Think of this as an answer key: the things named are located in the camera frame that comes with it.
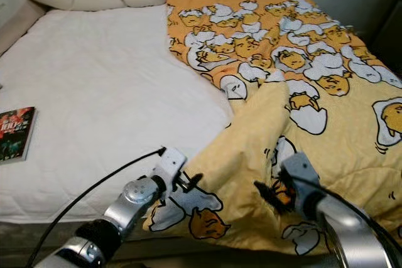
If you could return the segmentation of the dark book with red print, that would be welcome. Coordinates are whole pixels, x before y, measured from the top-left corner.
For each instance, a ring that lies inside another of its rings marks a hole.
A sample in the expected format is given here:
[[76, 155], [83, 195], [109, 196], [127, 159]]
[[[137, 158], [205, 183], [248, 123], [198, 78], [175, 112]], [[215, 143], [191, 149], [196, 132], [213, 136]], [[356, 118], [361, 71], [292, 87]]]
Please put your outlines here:
[[0, 164], [26, 159], [35, 116], [35, 107], [0, 114]]

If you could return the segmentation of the yellow egg-print blanket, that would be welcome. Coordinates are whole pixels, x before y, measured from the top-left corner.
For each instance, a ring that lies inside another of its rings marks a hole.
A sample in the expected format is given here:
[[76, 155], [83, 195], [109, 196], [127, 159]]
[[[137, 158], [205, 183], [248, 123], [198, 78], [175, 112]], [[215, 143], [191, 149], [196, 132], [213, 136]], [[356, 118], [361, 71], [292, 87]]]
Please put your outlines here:
[[281, 162], [303, 151], [320, 185], [402, 245], [402, 79], [312, 0], [167, 0], [170, 52], [229, 100], [232, 122], [183, 167], [197, 188], [158, 202], [144, 227], [285, 254], [332, 250], [321, 226], [278, 213]]

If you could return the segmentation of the white quilted mattress cover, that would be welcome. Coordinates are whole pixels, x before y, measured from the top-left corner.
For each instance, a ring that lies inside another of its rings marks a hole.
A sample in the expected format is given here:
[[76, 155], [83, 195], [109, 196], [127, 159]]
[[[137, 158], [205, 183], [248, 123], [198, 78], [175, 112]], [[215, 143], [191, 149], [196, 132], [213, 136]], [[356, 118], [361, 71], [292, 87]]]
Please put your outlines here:
[[192, 158], [232, 121], [225, 95], [170, 53], [166, 5], [52, 10], [0, 59], [0, 111], [35, 107], [26, 159], [1, 165], [2, 222], [101, 215], [163, 146]]

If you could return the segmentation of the beige printed cushion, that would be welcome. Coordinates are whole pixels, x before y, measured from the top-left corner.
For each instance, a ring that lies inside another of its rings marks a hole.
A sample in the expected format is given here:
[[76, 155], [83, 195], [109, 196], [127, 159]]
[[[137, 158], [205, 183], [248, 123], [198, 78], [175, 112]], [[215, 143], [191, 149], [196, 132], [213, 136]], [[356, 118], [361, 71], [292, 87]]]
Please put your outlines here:
[[0, 0], [0, 55], [43, 16], [45, 10], [32, 0]]

